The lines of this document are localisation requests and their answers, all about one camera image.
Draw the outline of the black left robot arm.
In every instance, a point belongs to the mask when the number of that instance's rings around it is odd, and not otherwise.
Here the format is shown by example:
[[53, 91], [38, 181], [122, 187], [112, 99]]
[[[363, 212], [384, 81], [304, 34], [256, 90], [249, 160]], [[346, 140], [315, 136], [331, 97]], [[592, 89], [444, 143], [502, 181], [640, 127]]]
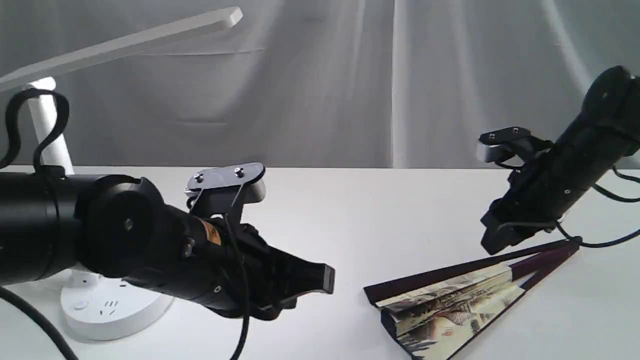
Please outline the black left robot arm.
[[261, 177], [189, 188], [189, 210], [148, 178], [1, 174], [1, 284], [83, 269], [217, 315], [274, 321], [301, 296], [331, 295], [335, 270], [266, 243], [242, 223]]

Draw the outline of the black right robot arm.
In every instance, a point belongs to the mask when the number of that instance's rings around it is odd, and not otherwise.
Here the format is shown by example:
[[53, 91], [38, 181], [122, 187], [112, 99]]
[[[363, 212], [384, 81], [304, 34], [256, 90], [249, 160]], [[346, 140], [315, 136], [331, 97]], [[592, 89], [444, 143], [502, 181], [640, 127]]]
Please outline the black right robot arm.
[[635, 231], [606, 243], [585, 243], [568, 235], [561, 220], [591, 189], [622, 203], [622, 197], [599, 186], [617, 162], [639, 150], [639, 78], [618, 65], [603, 71], [587, 90], [576, 118], [554, 141], [541, 139], [526, 128], [506, 127], [478, 137], [480, 159], [510, 170], [509, 189], [494, 200], [481, 223], [481, 245], [490, 255], [530, 239], [540, 231], [559, 230], [585, 248], [608, 248], [639, 235]]

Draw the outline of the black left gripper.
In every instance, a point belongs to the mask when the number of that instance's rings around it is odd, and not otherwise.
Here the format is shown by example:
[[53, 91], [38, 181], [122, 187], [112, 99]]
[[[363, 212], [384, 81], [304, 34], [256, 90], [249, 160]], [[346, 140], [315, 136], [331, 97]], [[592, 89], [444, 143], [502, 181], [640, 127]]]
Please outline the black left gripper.
[[[240, 318], [249, 284], [249, 314], [274, 321], [297, 307], [298, 296], [332, 295], [336, 270], [277, 248], [271, 251], [248, 223], [227, 225], [167, 206], [149, 247], [125, 280], [146, 289], [205, 306], [224, 318]], [[242, 277], [246, 271], [246, 280]], [[281, 297], [270, 285], [272, 279]]]

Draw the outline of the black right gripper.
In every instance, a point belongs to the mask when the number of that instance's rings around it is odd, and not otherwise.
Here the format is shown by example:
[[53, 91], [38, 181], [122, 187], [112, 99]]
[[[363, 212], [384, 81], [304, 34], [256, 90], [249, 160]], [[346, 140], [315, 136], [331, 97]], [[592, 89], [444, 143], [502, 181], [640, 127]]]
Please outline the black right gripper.
[[558, 221], [601, 178], [601, 153], [581, 145], [484, 145], [482, 160], [510, 168], [508, 189], [489, 206], [480, 244], [489, 255], [516, 246]]

